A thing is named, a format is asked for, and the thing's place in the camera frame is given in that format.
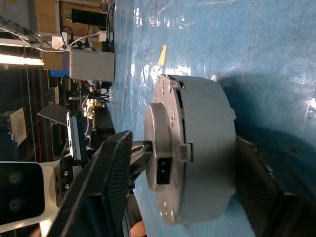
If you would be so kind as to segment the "white power adapter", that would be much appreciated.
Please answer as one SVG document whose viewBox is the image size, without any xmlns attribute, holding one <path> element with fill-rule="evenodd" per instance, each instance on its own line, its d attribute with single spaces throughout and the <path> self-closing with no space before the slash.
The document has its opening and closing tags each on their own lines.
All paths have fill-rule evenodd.
<svg viewBox="0 0 316 237">
<path fill-rule="evenodd" d="M 54 50 L 62 50 L 67 47 L 67 38 L 64 36 L 52 36 L 51 43 Z"/>
</svg>

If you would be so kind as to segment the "bright light strip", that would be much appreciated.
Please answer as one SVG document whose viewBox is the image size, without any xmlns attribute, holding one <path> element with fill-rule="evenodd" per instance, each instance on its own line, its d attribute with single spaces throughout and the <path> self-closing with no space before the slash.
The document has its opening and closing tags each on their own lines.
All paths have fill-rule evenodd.
<svg viewBox="0 0 316 237">
<path fill-rule="evenodd" d="M 43 66 L 44 62 L 42 59 L 0 54 L 0 64 Z"/>
</svg>

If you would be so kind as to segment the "white rectangular box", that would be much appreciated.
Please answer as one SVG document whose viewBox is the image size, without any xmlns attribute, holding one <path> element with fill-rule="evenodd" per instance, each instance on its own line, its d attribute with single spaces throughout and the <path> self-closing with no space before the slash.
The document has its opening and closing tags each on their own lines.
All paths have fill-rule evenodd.
<svg viewBox="0 0 316 237">
<path fill-rule="evenodd" d="M 113 82 L 115 54 L 103 51 L 70 50 L 69 74 L 75 80 Z"/>
</svg>

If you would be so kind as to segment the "grey round motor housing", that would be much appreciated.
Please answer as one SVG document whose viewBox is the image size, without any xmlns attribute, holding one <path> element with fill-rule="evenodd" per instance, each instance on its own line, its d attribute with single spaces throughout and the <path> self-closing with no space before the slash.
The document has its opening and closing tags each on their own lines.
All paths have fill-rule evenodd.
<svg viewBox="0 0 316 237">
<path fill-rule="evenodd" d="M 185 141 L 192 146 L 192 160 L 185 164 L 175 221 L 203 222 L 220 217 L 235 193 L 236 115 L 219 83 L 190 76 L 177 79 L 184 85 Z"/>
</svg>

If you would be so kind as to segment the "blue plastic table cover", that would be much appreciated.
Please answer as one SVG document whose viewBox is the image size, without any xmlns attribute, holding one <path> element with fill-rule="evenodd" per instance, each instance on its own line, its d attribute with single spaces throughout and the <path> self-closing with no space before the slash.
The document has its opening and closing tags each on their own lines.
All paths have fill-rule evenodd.
<svg viewBox="0 0 316 237">
<path fill-rule="evenodd" d="M 116 131 L 144 140 L 159 75 L 210 79 L 235 112 L 237 138 L 282 156 L 316 193 L 316 0 L 116 0 L 114 32 Z M 256 237 L 236 188 L 236 151 L 235 193 L 208 221 L 165 222 L 143 172 L 134 195 L 147 237 Z"/>
</svg>

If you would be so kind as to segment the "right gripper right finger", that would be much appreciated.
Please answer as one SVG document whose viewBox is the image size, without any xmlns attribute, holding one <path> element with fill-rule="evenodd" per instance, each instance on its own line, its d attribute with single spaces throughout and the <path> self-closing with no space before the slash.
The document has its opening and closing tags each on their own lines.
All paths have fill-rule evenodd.
<svg viewBox="0 0 316 237">
<path fill-rule="evenodd" d="M 316 237 L 316 193 L 282 158 L 237 138 L 240 203 L 256 237 Z"/>
</svg>

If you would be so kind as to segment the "brown cardboard box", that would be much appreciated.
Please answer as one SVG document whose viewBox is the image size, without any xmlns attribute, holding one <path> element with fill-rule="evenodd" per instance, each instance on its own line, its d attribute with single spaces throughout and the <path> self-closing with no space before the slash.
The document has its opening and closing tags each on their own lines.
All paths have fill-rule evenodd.
<svg viewBox="0 0 316 237">
<path fill-rule="evenodd" d="M 88 28 L 85 24 L 67 20 L 66 11 L 75 8 L 100 12 L 102 2 L 107 0 L 35 0 L 37 31 L 58 33 L 62 27 L 67 26 L 75 36 L 85 36 L 87 30 L 93 33 L 96 31 L 95 27 Z"/>
</svg>

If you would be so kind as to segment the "black rectangular device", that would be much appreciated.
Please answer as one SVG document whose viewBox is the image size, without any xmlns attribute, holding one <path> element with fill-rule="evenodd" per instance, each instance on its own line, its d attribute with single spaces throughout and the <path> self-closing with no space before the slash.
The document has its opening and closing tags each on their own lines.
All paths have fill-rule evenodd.
<svg viewBox="0 0 316 237">
<path fill-rule="evenodd" d="M 106 26 L 107 14 L 100 12 L 92 12 L 80 9 L 71 9 L 71 21 L 73 23 L 80 23 L 92 25 L 97 27 Z"/>
</svg>

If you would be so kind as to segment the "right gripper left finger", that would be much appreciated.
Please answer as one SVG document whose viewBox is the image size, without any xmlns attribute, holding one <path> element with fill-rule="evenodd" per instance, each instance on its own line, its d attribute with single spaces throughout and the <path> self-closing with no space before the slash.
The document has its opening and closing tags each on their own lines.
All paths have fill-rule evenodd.
<svg viewBox="0 0 316 237">
<path fill-rule="evenodd" d="M 106 139 L 67 191 L 47 237 L 124 237 L 132 132 Z"/>
</svg>

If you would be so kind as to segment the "silver round motor lid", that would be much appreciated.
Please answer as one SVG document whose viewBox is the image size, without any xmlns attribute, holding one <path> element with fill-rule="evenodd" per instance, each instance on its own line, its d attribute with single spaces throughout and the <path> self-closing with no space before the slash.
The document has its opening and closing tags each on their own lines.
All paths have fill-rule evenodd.
<svg viewBox="0 0 316 237">
<path fill-rule="evenodd" d="M 186 142 L 183 88 L 175 76 L 159 75 L 144 121 L 144 139 L 152 143 L 147 182 L 157 194 L 160 215 L 170 225 L 183 221 L 185 168 L 192 161 L 192 145 Z"/>
</svg>

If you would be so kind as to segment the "yellow tape scrap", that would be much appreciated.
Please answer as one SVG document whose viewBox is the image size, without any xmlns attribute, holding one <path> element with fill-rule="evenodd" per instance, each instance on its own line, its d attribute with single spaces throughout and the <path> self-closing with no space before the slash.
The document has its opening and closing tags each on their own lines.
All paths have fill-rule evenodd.
<svg viewBox="0 0 316 237">
<path fill-rule="evenodd" d="M 166 49 L 167 49 L 167 45 L 164 44 L 162 46 L 162 48 L 161 48 L 160 57 L 159 57 L 158 63 L 157 63 L 157 65 L 159 65 L 159 66 L 164 66 L 165 65 Z"/>
</svg>

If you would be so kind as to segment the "grey slanted plate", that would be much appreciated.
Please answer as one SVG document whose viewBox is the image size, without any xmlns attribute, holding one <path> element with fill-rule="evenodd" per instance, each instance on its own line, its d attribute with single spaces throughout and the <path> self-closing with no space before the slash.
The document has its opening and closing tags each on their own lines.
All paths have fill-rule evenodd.
<svg viewBox="0 0 316 237">
<path fill-rule="evenodd" d="M 69 110 L 64 106 L 61 106 L 56 103 L 49 103 L 48 106 L 46 106 L 44 109 L 38 112 L 38 115 L 43 118 L 49 119 L 53 122 L 66 126 L 66 116 L 68 111 Z"/>
</svg>

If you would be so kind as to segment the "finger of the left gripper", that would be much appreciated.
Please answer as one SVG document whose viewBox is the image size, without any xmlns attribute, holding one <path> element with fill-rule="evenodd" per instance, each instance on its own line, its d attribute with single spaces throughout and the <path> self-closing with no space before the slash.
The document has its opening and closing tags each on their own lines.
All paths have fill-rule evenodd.
<svg viewBox="0 0 316 237">
<path fill-rule="evenodd" d="M 146 169 L 148 158 L 132 159 L 129 166 L 128 187 L 135 188 L 135 180 Z"/>
<path fill-rule="evenodd" d="M 152 154 L 152 142 L 134 141 L 131 147 L 131 159 L 139 159 L 141 157 L 150 156 Z"/>
</svg>

